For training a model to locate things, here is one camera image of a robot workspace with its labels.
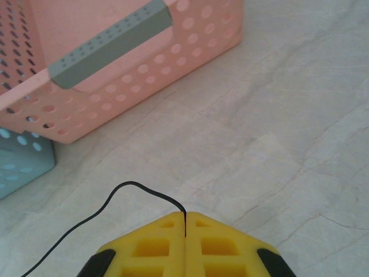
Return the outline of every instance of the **pink plastic basket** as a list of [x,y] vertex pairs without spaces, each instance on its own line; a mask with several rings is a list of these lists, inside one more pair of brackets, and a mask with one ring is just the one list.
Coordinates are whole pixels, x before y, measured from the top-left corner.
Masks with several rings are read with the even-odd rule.
[[72,143],[242,39],[243,0],[0,5],[0,126],[61,143]]

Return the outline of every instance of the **yellow plastic part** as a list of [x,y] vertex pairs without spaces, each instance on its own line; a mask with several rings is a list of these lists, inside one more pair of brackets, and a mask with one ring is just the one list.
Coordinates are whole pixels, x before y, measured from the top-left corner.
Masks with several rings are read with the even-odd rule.
[[196,212],[175,212],[99,249],[116,255],[104,277],[270,277],[257,250],[269,244]]
[[160,218],[103,247],[116,255],[104,277],[182,277],[185,274],[185,220],[181,212]]

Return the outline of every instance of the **circular hole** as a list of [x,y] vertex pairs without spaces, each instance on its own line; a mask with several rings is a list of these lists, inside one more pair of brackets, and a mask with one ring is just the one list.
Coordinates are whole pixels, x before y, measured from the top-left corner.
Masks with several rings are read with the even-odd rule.
[[50,122],[50,123],[46,123],[44,125],[42,125],[42,127],[44,127],[45,129],[51,129],[55,126],[54,123]]
[[160,54],[156,56],[154,60],[156,63],[163,63],[165,61],[165,56],[163,54]]
[[31,167],[24,167],[23,169],[20,170],[20,172],[22,173],[30,173],[32,171]]
[[132,80],[133,80],[133,78],[132,78],[131,75],[125,75],[125,76],[122,77],[122,82],[126,83],[126,84],[132,82]]
[[45,113],[52,113],[53,111],[55,111],[57,108],[55,108],[55,106],[53,105],[47,105],[47,106],[44,106],[42,108],[42,110],[45,112]]
[[187,59],[185,57],[181,57],[177,60],[177,65],[182,66],[186,63]]
[[18,35],[14,31],[10,31],[10,33],[17,39]]
[[230,38],[231,36],[233,36],[235,34],[233,28],[228,28],[226,30],[226,32],[224,33],[224,37],[225,38]]
[[69,114],[63,115],[62,120],[69,120],[71,118],[71,116]]
[[111,109],[111,104],[110,103],[105,103],[101,106],[101,108],[104,110],[104,111],[108,111]]
[[146,83],[148,83],[148,84],[153,84],[153,83],[155,83],[155,81],[156,81],[155,76],[150,76],[150,77],[146,78]]
[[192,17],[188,17],[186,18],[183,23],[182,23],[182,27],[183,29],[191,29],[195,24],[195,19],[193,19]]
[[39,117],[37,115],[30,115],[26,117],[25,120],[27,120],[28,122],[36,122],[37,120],[39,120]]
[[19,142],[19,144],[21,145],[27,145],[27,139],[24,136],[17,136],[17,141]]
[[6,61],[4,61],[3,59],[0,59],[0,63],[1,63],[3,66],[8,67],[8,65],[7,65]]
[[69,133],[68,130],[60,130],[60,131],[58,131],[58,134],[60,134],[61,136],[65,136],[68,133]]
[[205,33],[210,34],[212,32],[214,32],[215,30],[215,24],[214,23],[210,23],[208,24],[208,26],[205,27]]
[[190,6],[189,0],[179,0],[177,2],[177,10],[179,10],[180,12],[184,12],[189,8],[189,6]]
[[18,179],[19,179],[18,175],[8,176],[8,177],[5,178],[5,180],[7,180],[7,181],[16,181]]
[[218,41],[217,39],[210,39],[210,41],[208,42],[208,47],[212,48],[214,47],[215,45],[217,45]]
[[161,70],[161,73],[162,73],[163,75],[168,75],[171,71],[172,71],[171,67],[170,67],[170,66],[166,66],[166,67],[164,67],[164,68]]
[[232,13],[227,13],[223,18],[221,19],[221,22],[223,24],[228,24],[232,20]]
[[4,164],[1,169],[4,169],[4,170],[12,170],[12,169],[15,169],[16,166],[12,163],[9,163],[9,164]]
[[173,54],[177,54],[177,53],[179,53],[181,51],[181,49],[182,49],[182,46],[177,43],[177,44],[175,44],[175,45],[172,46],[171,52]]
[[203,8],[203,10],[201,11],[201,17],[202,18],[209,18],[213,13],[213,7],[211,6],[206,6],[205,8]]
[[134,85],[133,87],[131,87],[131,91],[134,93],[137,93],[141,90],[141,87],[139,85]]
[[198,35],[196,33],[193,33],[187,38],[188,43],[194,44],[198,40]]
[[18,73],[21,77],[24,77],[24,76],[25,76],[25,75],[24,75],[24,73],[22,72],[22,70],[17,69],[16,71],[17,71],[17,73]]
[[19,107],[11,107],[11,108],[7,108],[6,112],[9,114],[17,114],[21,111],[21,109]]
[[7,90],[12,89],[12,87],[8,83],[2,83],[2,86],[6,88]]
[[123,102],[124,100],[126,100],[127,96],[124,94],[119,94],[115,100],[119,101],[119,102]]
[[116,85],[108,85],[106,88],[105,88],[105,91],[106,92],[109,92],[109,93],[113,93],[116,91]]
[[97,113],[93,111],[91,113],[88,113],[86,116],[88,119],[95,119],[97,117]]
[[197,47],[195,48],[193,51],[192,51],[192,56],[194,57],[199,57],[202,53],[202,49],[200,47]]
[[90,99],[91,102],[98,102],[98,101],[101,100],[101,96],[98,95],[98,94],[93,94],[93,95],[90,96],[89,99]]
[[40,152],[42,150],[42,147],[39,143],[33,143],[32,146],[36,151]]
[[86,110],[86,105],[82,104],[82,103],[78,103],[77,104],[77,111],[82,112]]
[[37,97],[30,96],[30,95],[28,95],[27,97],[28,97],[27,101],[30,101],[31,103],[36,103],[36,102],[39,101],[39,99]]
[[12,42],[15,46],[19,47],[19,44],[14,39],[12,39]]
[[28,59],[28,62],[31,64],[31,65],[33,65],[33,66],[35,66],[36,64],[33,62],[33,60],[31,60],[31,59]]
[[146,73],[147,71],[149,71],[149,66],[148,65],[141,65],[139,68],[138,68],[138,72],[140,73]]
[[10,78],[10,75],[6,71],[1,70],[0,73],[6,78]]
[[8,139],[10,137],[10,132],[3,128],[0,128],[0,136],[4,139]]
[[13,49],[13,52],[17,55],[17,56],[21,56],[21,53],[19,53],[19,51],[17,49]]
[[71,95],[66,95],[65,96],[65,99],[64,99],[65,103],[70,103],[72,101],[73,101],[73,97]]

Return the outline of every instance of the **black rubber edge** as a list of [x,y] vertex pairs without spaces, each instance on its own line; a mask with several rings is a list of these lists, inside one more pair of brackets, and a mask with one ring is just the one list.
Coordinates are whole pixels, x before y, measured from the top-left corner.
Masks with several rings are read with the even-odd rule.
[[270,277],[296,277],[280,255],[267,249],[259,249],[258,255],[269,272]]
[[116,252],[112,249],[93,255],[77,277],[104,277]]

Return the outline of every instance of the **rectangular slot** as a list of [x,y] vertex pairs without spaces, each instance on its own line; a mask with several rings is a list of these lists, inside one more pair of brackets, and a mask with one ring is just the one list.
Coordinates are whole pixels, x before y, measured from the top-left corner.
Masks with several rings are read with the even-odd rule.
[[203,238],[201,249],[203,255],[236,256],[239,254],[235,243],[228,238]]
[[205,264],[205,277],[247,277],[241,264]]
[[169,240],[164,238],[143,239],[138,242],[133,257],[169,256]]

